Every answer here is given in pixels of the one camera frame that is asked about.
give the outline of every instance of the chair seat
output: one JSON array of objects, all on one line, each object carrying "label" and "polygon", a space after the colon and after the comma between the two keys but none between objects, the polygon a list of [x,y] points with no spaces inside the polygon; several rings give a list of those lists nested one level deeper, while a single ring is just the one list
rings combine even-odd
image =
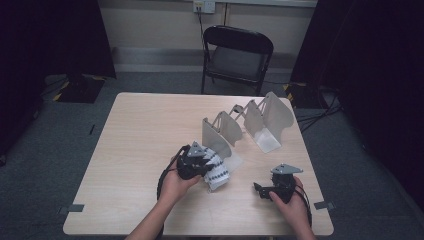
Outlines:
[{"label": "chair seat", "polygon": [[209,74],[258,82],[266,55],[217,47],[207,64]]}]

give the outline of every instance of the person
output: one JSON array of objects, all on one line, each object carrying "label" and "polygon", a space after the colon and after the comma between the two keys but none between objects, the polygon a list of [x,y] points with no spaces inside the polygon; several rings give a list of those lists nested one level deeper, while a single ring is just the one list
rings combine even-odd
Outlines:
[{"label": "person", "polygon": [[[170,169],[175,169],[177,161]],[[169,171],[164,178],[161,194],[158,201],[146,215],[146,217],[134,228],[125,238],[126,240],[152,240],[160,232],[166,218],[171,213],[174,205],[181,200],[190,187],[199,182],[201,176],[198,175],[189,180],[183,180],[177,171]],[[303,188],[302,182],[295,177],[296,184]],[[297,194],[293,194],[289,203],[285,204],[276,193],[270,192],[272,201],[293,228],[298,240],[313,240],[315,235],[309,226],[306,215],[306,207],[303,200]]]}]

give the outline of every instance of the chair backrest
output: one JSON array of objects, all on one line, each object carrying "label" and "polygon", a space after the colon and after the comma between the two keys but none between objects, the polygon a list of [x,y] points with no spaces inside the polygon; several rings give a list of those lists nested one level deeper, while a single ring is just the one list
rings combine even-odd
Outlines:
[{"label": "chair backrest", "polygon": [[237,49],[246,52],[271,55],[274,51],[272,41],[265,35],[240,28],[216,25],[203,33],[206,50],[208,44]]}]

